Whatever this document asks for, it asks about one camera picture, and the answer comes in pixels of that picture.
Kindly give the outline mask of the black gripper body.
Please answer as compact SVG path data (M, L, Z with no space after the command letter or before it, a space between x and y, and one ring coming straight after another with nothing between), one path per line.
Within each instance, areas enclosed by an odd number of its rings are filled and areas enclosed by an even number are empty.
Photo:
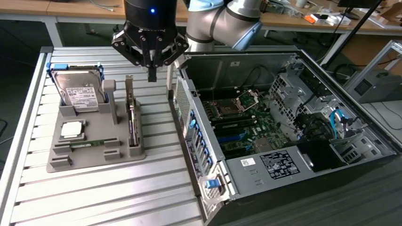
M127 0L125 32L130 42L141 48L141 36L146 36L146 43L150 50L162 48L163 53L171 53L178 29L175 0Z

